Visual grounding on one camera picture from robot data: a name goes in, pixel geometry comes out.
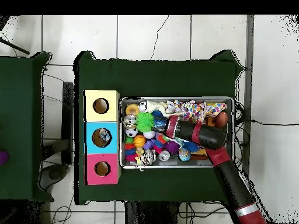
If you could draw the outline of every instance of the circular hole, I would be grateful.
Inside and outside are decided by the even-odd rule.
[[[107,162],[98,162],[95,165],[95,172],[98,176],[104,177],[110,173],[110,166]]]
[[[110,131],[105,128],[96,129],[92,134],[92,142],[99,148],[105,148],[111,142],[112,136]]]
[[[95,100],[95,102],[93,102],[93,109],[96,113],[107,113],[109,109],[109,103],[104,98],[98,98],[97,100]]]
[[[51,169],[49,171],[49,177],[52,180],[58,180],[61,177],[61,171],[59,169]]]

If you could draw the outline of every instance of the basketball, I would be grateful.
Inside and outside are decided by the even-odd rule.
[[[145,137],[142,135],[137,135],[134,137],[133,140],[133,144],[137,147],[137,148],[142,148],[143,145],[145,145]]]
[[[224,111],[222,111],[220,114],[218,114],[215,117],[215,127],[217,127],[217,128],[223,128],[223,127],[226,126],[227,121],[228,121],[227,113],[224,112]]]

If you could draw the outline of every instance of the green table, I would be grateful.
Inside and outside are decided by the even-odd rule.
[[[52,201],[39,189],[42,163],[41,73],[50,54],[32,58],[0,57],[0,150],[9,153],[0,166],[0,200]]]
[[[84,89],[117,90],[121,96],[229,96],[235,98],[235,80],[243,70],[232,52],[210,61],[95,60],[89,51],[75,62],[75,202],[224,200],[213,168],[123,169],[117,185],[84,184]]]

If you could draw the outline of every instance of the blue box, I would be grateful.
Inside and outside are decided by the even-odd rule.
[[[108,146],[104,148],[97,147],[92,142],[92,134],[95,130],[105,128],[111,134],[111,141]],[[86,123],[86,144],[87,144],[87,154],[108,154],[117,153],[117,146],[119,144],[117,122],[87,122]]]

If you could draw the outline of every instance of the toy bin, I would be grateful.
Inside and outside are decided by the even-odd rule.
[[[235,120],[235,104],[234,100],[231,97],[122,97],[119,101],[119,112],[120,117],[123,119],[126,116],[126,107],[129,104],[135,103],[138,104],[140,102],[150,100],[154,102],[167,102],[179,100],[182,102],[188,102],[190,100],[194,100],[195,102],[206,102],[206,103],[225,103],[227,108],[224,112],[227,113],[228,122],[226,126],[222,129],[226,134],[225,147],[228,151],[228,154],[231,157],[235,155],[235,145],[234,145],[234,120]],[[128,162],[125,156],[124,150],[124,142],[126,140],[126,133],[124,129],[124,125],[122,123],[119,124],[119,140],[120,140],[120,152],[119,152],[119,161],[121,166],[124,169],[167,169],[167,168],[212,168],[213,165],[211,162],[207,160],[189,160],[187,162],[183,162],[178,159],[177,155],[171,155],[170,159],[162,162],[159,160],[158,155],[156,156],[156,161],[150,166],[137,165],[133,162]]]

